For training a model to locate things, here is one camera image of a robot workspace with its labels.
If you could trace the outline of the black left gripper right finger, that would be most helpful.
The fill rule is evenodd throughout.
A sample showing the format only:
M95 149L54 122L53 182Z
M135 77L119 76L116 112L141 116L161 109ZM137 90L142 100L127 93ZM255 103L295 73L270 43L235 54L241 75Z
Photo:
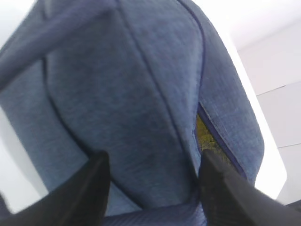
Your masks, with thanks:
M299 226L301 213L250 185L210 150L199 169L200 199L209 226Z

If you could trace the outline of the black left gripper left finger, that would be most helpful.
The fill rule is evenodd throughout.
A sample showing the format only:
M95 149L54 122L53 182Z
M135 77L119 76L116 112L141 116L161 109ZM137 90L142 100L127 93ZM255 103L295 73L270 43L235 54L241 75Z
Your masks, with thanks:
M110 164L96 153L56 190L23 211L1 220L2 226L99 226L107 209Z

